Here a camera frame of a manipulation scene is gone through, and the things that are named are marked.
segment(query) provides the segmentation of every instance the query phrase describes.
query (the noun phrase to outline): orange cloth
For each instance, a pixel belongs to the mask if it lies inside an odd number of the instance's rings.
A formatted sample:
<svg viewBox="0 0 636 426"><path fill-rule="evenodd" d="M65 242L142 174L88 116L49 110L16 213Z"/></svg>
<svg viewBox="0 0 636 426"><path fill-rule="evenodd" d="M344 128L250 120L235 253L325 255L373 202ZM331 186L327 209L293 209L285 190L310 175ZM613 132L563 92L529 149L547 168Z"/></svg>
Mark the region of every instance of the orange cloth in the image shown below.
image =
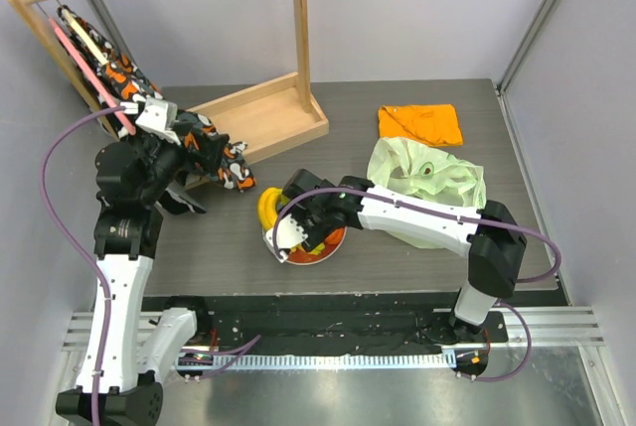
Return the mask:
<svg viewBox="0 0 636 426"><path fill-rule="evenodd" d="M385 105L378 120L381 138L402 136L428 146L464 143L453 105Z"/></svg>

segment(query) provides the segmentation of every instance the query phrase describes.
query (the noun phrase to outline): white wall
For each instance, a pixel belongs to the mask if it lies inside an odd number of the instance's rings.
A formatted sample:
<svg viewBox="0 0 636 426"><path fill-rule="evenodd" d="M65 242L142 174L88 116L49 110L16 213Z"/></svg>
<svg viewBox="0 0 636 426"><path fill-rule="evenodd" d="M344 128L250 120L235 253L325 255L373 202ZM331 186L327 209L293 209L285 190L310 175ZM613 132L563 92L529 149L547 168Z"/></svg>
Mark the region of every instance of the white wall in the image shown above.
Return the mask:
<svg viewBox="0 0 636 426"><path fill-rule="evenodd" d="M65 1L88 13L83 0ZM44 425L71 312L90 306L94 281L49 220L38 172L54 136L87 108L5 0L0 61L1 422ZM92 161L107 140L99 131L88 128L63 144L48 178L63 219L90 250L98 212Z"/></svg>
<svg viewBox="0 0 636 426"><path fill-rule="evenodd" d="M291 0L105 0L162 85L295 70ZM501 78L542 0L309 0L314 81Z"/></svg>
<svg viewBox="0 0 636 426"><path fill-rule="evenodd" d="M636 397L634 27L633 0L562 0L509 93L565 285L594 308L625 407Z"/></svg>

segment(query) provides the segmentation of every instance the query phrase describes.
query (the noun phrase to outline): patterned garment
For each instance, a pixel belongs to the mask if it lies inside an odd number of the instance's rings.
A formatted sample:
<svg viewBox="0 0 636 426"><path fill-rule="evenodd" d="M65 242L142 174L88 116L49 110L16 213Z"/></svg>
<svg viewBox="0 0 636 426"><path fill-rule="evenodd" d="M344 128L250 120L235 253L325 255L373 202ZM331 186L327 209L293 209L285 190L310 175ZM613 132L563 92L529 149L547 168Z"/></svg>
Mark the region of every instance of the patterned garment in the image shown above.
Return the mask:
<svg viewBox="0 0 636 426"><path fill-rule="evenodd" d="M101 49L102 53L108 58L108 64L101 66L99 61L90 52L83 40L78 37L73 29L69 26L66 19L62 17L62 10L67 9L78 21L79 25L92 38L95 44ZM65 23L69 30L69 38L77 47L78 51L83 55L88 65L93 69L95 74L102 80L106 89L112 94L115 101L123 106L136 107L139 113L143 110L148 96L162 99L163 96L158 87L152 83L139 67L130 59L130 57L119 51L107 38L105 38L93 25L79 17L68 6L58 8L58 15ZM101 96L97 96L102 107L106 107L105 100ZM128 132L123 128L121 122L114 115L107 116L108 121L115 129L120 138L125 138ZM178 110L177 121L190 122L193 128L203 130L209 137L213 138L218 135L215 125L206 116L189 111ZM199 149L192 134L188 134L181 139L186 149L191 153L196 153ZM251 169L248 167L242 152L247 147L244 142L228 143L224 150L221 160L221 166L216 173L206 172L201 165L192 164L187 171L181 174L178 179L183 184L188 175L206 177L211 182L222 186L229 190L243 191L256 185L256 180ZM170 213L179 212L200 212L196 206L184 201L182 197L171 194L170 200L166 198L166 203L182 202L184 207L173 207L167 209Z"/></svg>

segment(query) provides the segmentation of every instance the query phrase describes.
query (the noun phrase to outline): wooden frame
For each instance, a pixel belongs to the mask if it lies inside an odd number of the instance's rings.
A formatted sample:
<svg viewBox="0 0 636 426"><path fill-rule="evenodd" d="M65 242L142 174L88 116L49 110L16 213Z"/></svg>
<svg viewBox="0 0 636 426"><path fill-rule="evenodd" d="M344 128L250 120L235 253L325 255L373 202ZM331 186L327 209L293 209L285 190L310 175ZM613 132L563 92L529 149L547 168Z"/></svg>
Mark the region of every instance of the wooden frame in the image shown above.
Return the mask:
<svg viewBox="0 0 636 426"><path fill-rule="evenodd" d="M75 64L62 49L48 22L33 4L46 0L8 0L69 78L92 111L99 102L86 88ZM311 94L309 84L309 26L307 0L293 0L298 71L191 109L210 117L219 131L248 144L245 158L263 160L326 135L329 121ZM112 128L105 123L112 136Z"/></svg>

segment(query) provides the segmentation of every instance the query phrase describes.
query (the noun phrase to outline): wood grain surface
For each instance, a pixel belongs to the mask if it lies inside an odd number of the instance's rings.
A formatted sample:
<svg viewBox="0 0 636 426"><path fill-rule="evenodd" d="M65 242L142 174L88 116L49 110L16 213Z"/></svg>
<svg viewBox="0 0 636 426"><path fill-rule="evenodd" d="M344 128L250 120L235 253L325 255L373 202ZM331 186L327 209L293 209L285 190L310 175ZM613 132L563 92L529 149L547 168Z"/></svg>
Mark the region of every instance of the wood grain surface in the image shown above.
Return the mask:
<svg viewBox="0 0 636 426"><path fill-rule="evenodd" d="M188 108L240 88L171 87L164 94ZM332 258L308 267L279 264L261 239L260 193L282 186L298 168L334 183L345 175L366 176L378 139L377 110L384 104L453 104L464 146L448 151L484 166L488 198L504 203L519 224L537 227L490 80L313 83L312 90L330 120L329 135L253 165L258 186L252 191L211 185L193 190L209 211L165 215L146 295L457 290L466 278L465 259L442 249L419 250L384 232L349 229ZM522 276L549 267L544 247L530 240ZM556 285L551 279L519 288Z"/></svg>

